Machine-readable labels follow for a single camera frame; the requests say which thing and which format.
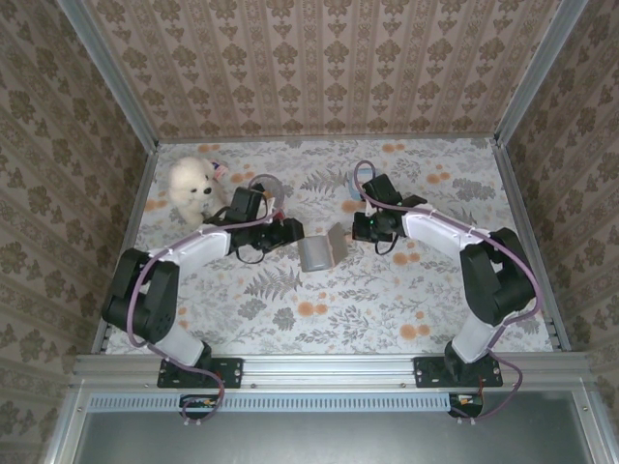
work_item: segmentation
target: vent grille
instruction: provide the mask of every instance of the vent grille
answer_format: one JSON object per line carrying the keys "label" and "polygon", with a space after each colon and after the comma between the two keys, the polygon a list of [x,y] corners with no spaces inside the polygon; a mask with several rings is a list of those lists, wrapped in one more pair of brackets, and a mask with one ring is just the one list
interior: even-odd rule
{"label": "vent grille", "polygon": [[[180,393],[96,393],[89,413],[178,412]],[[243,393],[230,392],[221,412],[449,411],[447,393]],[[188,411],[204,411],[188,408]]]}

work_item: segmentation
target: cable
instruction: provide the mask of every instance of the cable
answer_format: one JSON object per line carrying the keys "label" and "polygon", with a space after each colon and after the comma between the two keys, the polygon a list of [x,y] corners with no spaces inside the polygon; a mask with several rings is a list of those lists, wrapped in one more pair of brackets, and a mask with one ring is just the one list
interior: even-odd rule
{"label": "cable", "polygon": [[219,219],[220,216],[225,213],[226,211],[230,210],[231,208],[229,206],[224,206],[223,208],[221,208],[219,211],[217,211],[215,214],[213,214],[211,217],[208,217],[207,219],[204,219],[204,221],[202,222],[203,224],[212,224],[213,221],[215,219]]}
{"label": "cable", "polygon": [[[157,348],[155,345],[148,343],[146,340],[144,341],[137,341],[137,339],[135,339],[135,335],[133,334],[133,315],[135,313],[135,304],[137,302],[137,297],[139,296],[140,293],[140,289],[142,287],[142,285],[144,284],[144,280],[146,280],[146,276],[148,275],[148,273],[150,272],[151,268],[155,265],[155,263],[157,263],[161,258],[163,258],[164,256],[166,256],[168,253],[172,252],[175,248],[181,247],[183,245],[186,245],[194,240],[198,240],[202,237],[205,237],[207,235],[213,234],[215,232],[222,232],[222,231],[226,231],[226,230],[231,230],[231,229],[240,229],[240,228],[244,228],[244,227],[253,227],[255,225],[259,225],[262,224],[264,222],[267,222],[268,220],[274,218],[277,214],[280,213],[280,208],[283,205],[283,186],[281,185],[281,181],[275,177],[272,176],[270,174],[262,174],[260,176],[254,177],[251,181],[250,181],[250,188],[251,186],[254,184],[254,181],[258,178],[258,177],[266,177],[269,178],[273,181],[276,182],[276,186],[278,186],[280,189],[279,191],[276,191],[277,194],[274,194],[275,197],[275,202],[273,205],[273,212],[270,215],[266,215],[265,217],[262,217],[260,219],[256,219],[256,220],[251,220],[249,222],[241,222],[241,223],[237,223],[237,224],[226,224],[226,225],[222,225],[222,226],[214,226],[211,227],[207,230],[202,230],[202,229],[198,229],[195,232],[192,232],[190,235],[188,235],[187,237],[184,237],[183,239],[179,240],[178,242],[167,246],[165,249],[163,249],[162,251],[160,251],[159,253],[155,254],[150,260],[148,260],[148,262],[144,265],[144,267],[142,268],[141,272],[139,273],[139,276],[137,277],[137,281],[135,282],[135,287],[133,288],[132,291],[132,296],[130,298],[129,301],[129,308],[127,311],[127,337],[129,339],[129,342],[132,346],[134,346],[135,348],[140,348],[142,346],[147,346],[147,348],[149,350],[151,350],[153,353],[161,356],[162,358],[164,358],[166,361],[168,361],[169,363],[173,363],[174,365],[176,365],[177,367],[184,369],[188,372],[193,372],[196,374],[202,374],[205,375],[213,380],[215,380],[218,384],[219,387],[219,396],[218,396],[218,401],[215,404],[215,406],[213,407],[213,409],[202,419],[203,421],[207,421],[208,419],[210,419],[215,412],[217,412],[217,410],[221,407],[221,404],[223,403],[223,396],[224,396],[224,392],[225,392],[225,388],[223,385],[223,382],[221,381],[221,379],[215,375],[213,372],[210,372],[208,370],[205,369],[199,369],[197,367],[193,367],[190,365],[185,365],[181,362],[178,362],[172,358],[170,358],[166,353],[164,353],[163,351],[161,351],[159,348]],[[184,415],[184,419],[185,421],[190,421],[190,419],[187,417],[187,415]]]}
{"label": "cable", "polygon": [[194,397],[194,398],[186,398],[185,402],[183,403],[183,407],[181,408],[181,417],[185,420],[185,425],[188,425],[191,421],[194,421],[196,425],[200,425],[202,423],[202,421],[207,421],[208,419],[210,419],[213,416],[213,413],[215,412],[214,410],[211,410],[209,413],[207,413],[203,418],[201,419],[190,419],[187,416],[187,408],[190,404],[192,403],[197,403],[197,402],[202,402],[204,401],[204,398],[200,398],[198,396]]}
{"label": "cable", "polygon": [[392,240],[391,242],[391,246],[389,246],[389,249],[387,251],[383,251],[382,253],[378,251],[378,242],[376,242],[374,244],[374,251],[376,252],[376,254],[378,256],[385,256],[389,253],[392,252],[392,250],[394,249],[394,247],[396,246],[396,243],[398,242],[398,234],[396,234],[396,237]]}
{"label": "cable", "polygon": [[246,261],[245,259],[241,259],[241,253],[239,253],[239,248],[236,249],[235,251],[236,254],[236,259],[238,259],[239,261],[241,261],[243,264],[260,264],[262,261],[264,261],[264,257],[266,256],[266,253],[264,251],[262,251],[262,256],[260,257],[260,259],[258,259],[257,261]]}
{"label": "cable", "polygon": [[[364,164],[366,164],[366,165],[368,165],[370,167],[371,174],[372,174],[372,179],[374,177],[376,177],[376,168],[374,167],[374,165],[370,161],[364,159],[364,160],[359,161],[357,163],[357,165],[355,166],[355,170],[354,170],[354,173],[353,173],[353,178],[354,178],[354,181],[355,181],[355,187],[357,188],[357,191],[359,192],[359,194],[369,204],[377,206],[379,208],[386,209],[386,210],[404,211],[406,213],[416,213],[416,214],[419,214],[419,215],[422,215],[422,216],[425,216],[425,217],[429,217],[430,216],[430,213],[427,210],[424,210],[424,209],[421,209],[421,208],[417,208],[417,207],[407,208],[407,207],[398,206],[398,205],[389,205],[387,203],[383,203],[383,202],[374,200],[372,197],[370,197],[363,190],[363,188],[361,187],[361,183],[359,182],[359,176],[358,176],[359,168],[362,165],[364,165]],[[516,365],[514,365],[511,362],[508,362],[506,360],[503,360],[503,359],[499,358],[498,356],[496,356],[491,351],[491,349],[496,344],[496,342],[498,341],[498,339],[501,337],[501,335],[503,334],[503,332],[505,331],[505,329],[508,326],[511,326],[512,324],[515,324],[516,322],[522,321],[524,319],[528,319],[529,317],[533,317],[535,314],[537,314],[540,311],[540,309],[542,307],[542,300],[543,300],[542,289],[540,288],[540,284],[538,283],[538,280],[535,278],[535,275],[529,269],[529,267],[524,263],[524,261],[522,261],[518,256],[516,256],[515,253],[513,253],[507,247],[502,246],[501,244],[497,243],[496,241],[494,241],[490,237],[482,234],[481,232],[478,232],[477,230],[475,230],[474,227],[464,226],[464,225],[460,224],[459,222],[453,220],[452,218],[442,215],[441,213],[438,213],[438,212],[434,211],[434,212],[431,213],[431,216],[433,218],[437,218],[437,219],[441,220],[442,222],[445,222],[446,224],[451,225],[452,227],[454,227],[454,228],[456,228],[458,230],[462,230],[462,231],[466,232],[469,235],[473,235],[474,237],[477,237],[477,238],[487,242],[488,244],[490,244],[494,248],[496,248],[499,251],[501,251],[503,254],[505,254],[507,257],[509,257],[512,261],[514,261],[516,263],[516,265],[524,272],[524,274],[527,276],[527,278],[531,282],[531,286],[533,287],[533,291],[535,292],[535,305],[533,306],[533,309],[531,309],[530,311],[528,311],[528,312],[526,312],[524,314],[521,314],[521,315],[513,317],[513,318],[511,318],[511,319],[509,319],[507,321],[504,321],[503,324],[501,325],[501,327],[499,328],[499,330],[496,332],[496,334],[490,340],[490,343],[487,346],[487,353],[492,358],[494,358],[499,363],[502,363],[502,364],[507,365],[508,367],[512,368],[518,374],[518,380],[514,384],[514,388],[512,389],[512,391],[510,391],[510,393],[503,400],[503,402],[501,404],[499,404],[499,406],[494,408],[492,411],[489,411],[489,412],[487,412],[485,414],[482,414],[482,415],[476,417],[476,420],[480,420],[480,419],[484,419],[484,418],[489,418],[489,417],[494,416],[496,413],[498,413],[502,409],[504,409],[510,403],[510,401],[512,401],[512,399],[514,398],[514,395],[516,394],[516,392],[518,391],[518,389],[522,385],[522,377],[523,377],[522,371]],[[452,408],[452,409],[454,411],[456,411],[457,413],[462,414],[464,417],[468,417],[466,414],[462,413],[460,410],[458,410],[456,408]]]}

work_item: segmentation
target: floral tablecloth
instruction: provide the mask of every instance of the floral tablecloth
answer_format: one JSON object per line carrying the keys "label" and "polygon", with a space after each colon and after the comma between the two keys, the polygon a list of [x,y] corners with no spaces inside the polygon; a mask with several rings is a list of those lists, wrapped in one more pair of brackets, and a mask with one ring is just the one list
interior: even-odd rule
{"label": "floral tablecloth", "polygon": [[[166,195],[169,166],[185,156],[227,166],[221,183],[228,199],[255,174],[277,174],[285,185],[285,212],[304,224],[307,236],[324,234],[338,221],[350,230],[362,204],[351,199],[346,180],[364,159],[389,174],[404,196],[416,193],[489,230],[514,228],[486,139],[162,145],[137,237],[140,249],[171,244],[192,231]],[[387,256],[353,242],[334,269],[311,274],[301,272],[294,245],[255,266],[228,256],[181,282],[176,319],[219,354],[441,353],[467,313],[459,263],[424,243],[400,240]],[[542,317],[511,327],[497,350],[550,351]],[[114,330],[106,353],[137,351]]]}

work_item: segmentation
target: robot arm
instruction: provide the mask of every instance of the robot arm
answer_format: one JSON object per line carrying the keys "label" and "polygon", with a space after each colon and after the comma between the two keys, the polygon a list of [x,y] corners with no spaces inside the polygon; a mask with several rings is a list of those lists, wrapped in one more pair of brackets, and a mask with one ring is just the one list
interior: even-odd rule
{"label": "robot arm", "polygon": [[[505,323],[533,299],[533,286],[508,256],[472,235],[472,226],[437,212],[419,196],[402,199],[387,175],[375,177],[365,183],[363,189],[382,203],[414,210],[404,212],[368,207],[365,214],[355,215],[353,239],[377,243],[391,242],[394,235],[410,237],[460,262],[464,293],[471,313],[445,349],[446,366],[458,380],[465,375],[467,365],[487,354]],[[506,247],[528,265],[514,231],[507,228],[496,232],[475,230]]]}
{"label": "robot arm", "polygon": [[[273,220],[251,226],[262,202],[267,214],[272,204],[266,201],[260,185],[255,188],[237,188],[230,208],[224,217],[215,217],[202,224],[181,245],[168,252],[148,272],[139,289],[133,313],[133,333],[157,347],[183,365],[209,370],[211,348],[175,324],[179,282],[204,265],[237,252],[245,245],[263,253],[304,238],[303,225],[294,218],[275,216]],[[228,230],[225,226],[233,225]],[[110,296],[103,307],[105,322],[127,331],[130,300],[138,277],[153,256],[165,248],[148,252],[135,248],[120,257],[110,286]]]}

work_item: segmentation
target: plush toy ear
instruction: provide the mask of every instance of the plush toy ear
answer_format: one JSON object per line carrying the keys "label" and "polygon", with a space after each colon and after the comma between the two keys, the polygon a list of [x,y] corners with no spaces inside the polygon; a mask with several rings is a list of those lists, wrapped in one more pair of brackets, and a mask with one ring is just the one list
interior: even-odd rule
{"label": "plush toy ear", "polygon": [[215,179],[215,167],[207,159],[201,159],[201,161],[204,165],[204,175],[208,177],[209,181],[213,181]]}
{"label": "plush toy ear", "polygon": [[213,164],[213,167],[215,168],[215,180],[218,181],[219,179],[221,179],[223,177],[223,175],[228,172],[228,168],[225,167],[223,164],[219,164],[216,161],[213,161],[211,159],[211,163]]}

